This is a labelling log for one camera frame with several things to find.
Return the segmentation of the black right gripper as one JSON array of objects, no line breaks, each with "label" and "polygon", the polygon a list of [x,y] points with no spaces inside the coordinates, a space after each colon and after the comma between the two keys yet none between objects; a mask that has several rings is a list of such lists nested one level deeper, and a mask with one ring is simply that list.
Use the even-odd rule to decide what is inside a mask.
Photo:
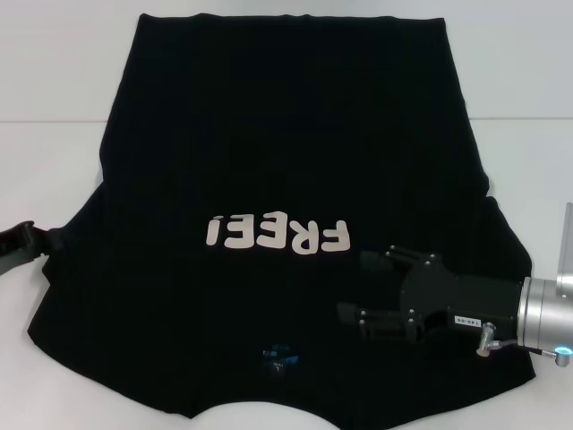
[{"label": "black right gripper", "polygon": [[517,341],[520,281],[449,271],[437,254],[391,245],[383,252],[362,251],[368,272],[406,271],[399,294],[399,312],[338,303],[345,334],[360,340],[418,342],[441,327],[480,335],[486,325],[488,343]]}]

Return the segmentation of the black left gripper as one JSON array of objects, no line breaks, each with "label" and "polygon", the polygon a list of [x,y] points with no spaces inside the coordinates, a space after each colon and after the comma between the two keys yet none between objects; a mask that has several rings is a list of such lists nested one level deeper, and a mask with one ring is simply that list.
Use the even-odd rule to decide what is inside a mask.
[{"label": "black left gripper", "polygon": [[38,255],[51,255],[63,247],[62,229],[42,230],[34,222],[24,221],[1,233],[0,273],[33,262]]}]

